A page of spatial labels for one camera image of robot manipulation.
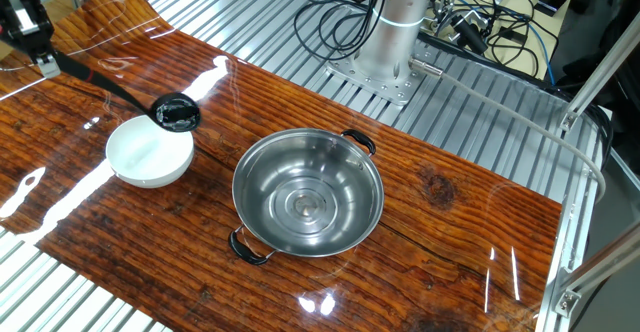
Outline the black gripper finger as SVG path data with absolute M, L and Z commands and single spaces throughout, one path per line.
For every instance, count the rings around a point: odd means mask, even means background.
M 27 55 L 45 78 L 61 73 L 51 44 L 53 32 L 41 0 L 1 0 L 1 40 Z

